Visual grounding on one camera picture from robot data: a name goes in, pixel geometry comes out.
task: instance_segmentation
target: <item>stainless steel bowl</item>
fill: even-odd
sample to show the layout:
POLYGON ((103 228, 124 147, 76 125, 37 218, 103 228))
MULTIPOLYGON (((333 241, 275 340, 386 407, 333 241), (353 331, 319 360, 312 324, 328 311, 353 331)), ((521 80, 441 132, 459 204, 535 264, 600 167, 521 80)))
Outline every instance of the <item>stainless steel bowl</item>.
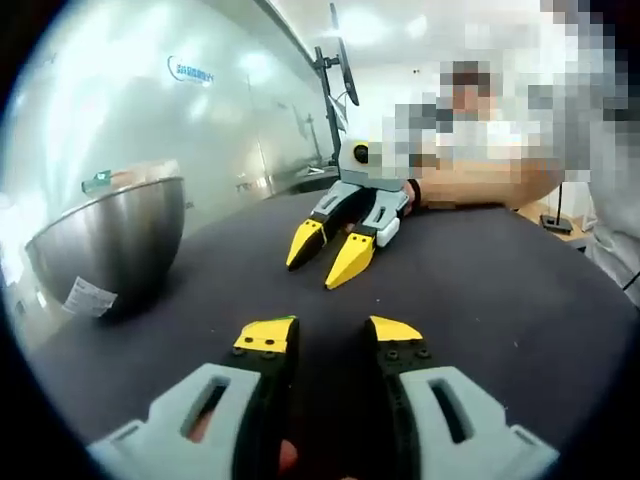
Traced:
POLYGON ((25 248, 64 308, 113 316, 158 289, 178 251, 184 211, 182 178, 141 183, 65 213, 25 248))

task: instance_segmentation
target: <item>black table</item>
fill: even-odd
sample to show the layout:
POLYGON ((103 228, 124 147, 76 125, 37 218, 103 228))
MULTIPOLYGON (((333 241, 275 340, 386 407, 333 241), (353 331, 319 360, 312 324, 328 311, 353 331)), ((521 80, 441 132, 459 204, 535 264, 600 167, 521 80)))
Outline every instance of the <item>black table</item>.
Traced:
POLYGON ((427 212, 403 222, 370 267, 337 290, 324 279, 336 239, 301 270, 284 261, 320 193, 270 199, 185 240, 161 299, 126 321, 77 318, 33 357, 82 438, 132 418, 242 326, 295 314, 301 358, 288 437, 300 478, 375 477, 376 412, 358 342, 378 314, 420 330, 520 423, 561 447, 602 398, 637 320, 598 267, 502 208, 427 212))

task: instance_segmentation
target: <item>label on bowl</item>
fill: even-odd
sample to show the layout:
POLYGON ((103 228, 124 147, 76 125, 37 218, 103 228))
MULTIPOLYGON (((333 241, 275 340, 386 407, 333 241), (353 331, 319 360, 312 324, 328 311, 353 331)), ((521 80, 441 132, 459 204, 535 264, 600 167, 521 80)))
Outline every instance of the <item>label on bowl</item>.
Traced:
POLYGON ((76 277, 62 308, 71 313, 100 317, 111 308, 117 297, 116 293, 103 290, 80 277, 76 277))

